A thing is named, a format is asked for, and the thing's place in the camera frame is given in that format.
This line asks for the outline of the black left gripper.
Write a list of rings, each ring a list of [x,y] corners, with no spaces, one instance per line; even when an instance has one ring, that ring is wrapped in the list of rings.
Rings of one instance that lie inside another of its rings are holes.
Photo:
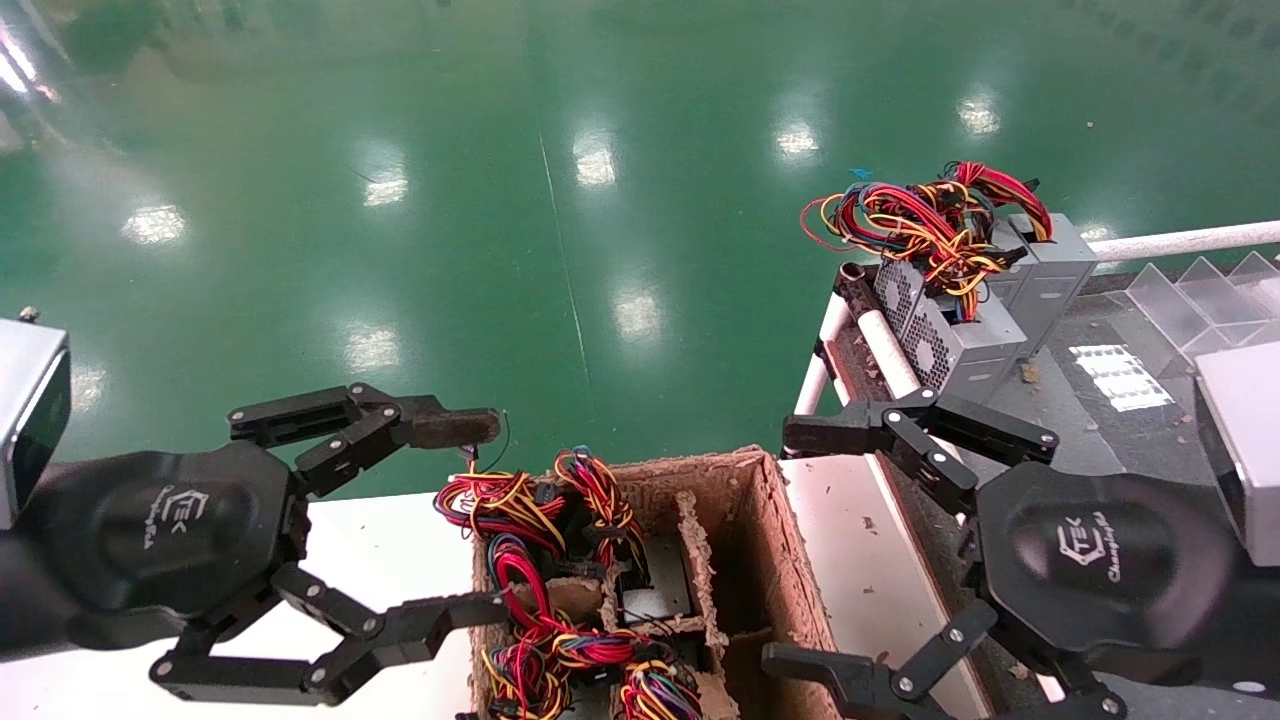
[[[248,442],[45,471],[29,497],[32,641],[178,635],[150,669],[178,700],[337,706],[383,670],[433,661],[452,632],[509,620],[502,592],[375,612],[294,564],[310,530],[303,495],[324,497],[403,447],[475,454],[499,437],[498,410],[355,383],[242,406],[228,424]],[[293,471],[264,450],[306,439],[317,445]],[[338,644],[314,661],[212,655],[279,603]]]

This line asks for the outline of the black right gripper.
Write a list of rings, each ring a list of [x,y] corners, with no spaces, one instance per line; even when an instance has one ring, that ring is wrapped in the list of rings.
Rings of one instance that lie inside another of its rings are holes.
[[[791,414],[783,446],[812,456],[883,454],[946,512],[975,515],[980,593],[1044,657],[1074,656],[1135,682],[1188,682],[1207,666],[1204,639],[1242,555],[1210,487],[1055,470],[1043,465],[1059,447],[1053,432],[934,388],[851,400],[829,416]],[[956,448],[1011,469],[977,491]],[[780,642],[762,650],[762,670],[822,685],[844,719],[951,719],[931,692],[997,621],[977,601],[899,670]],[[1061,684],[1059,702],[1001,719],[1126,716],[1124,701],[1093,678]]]

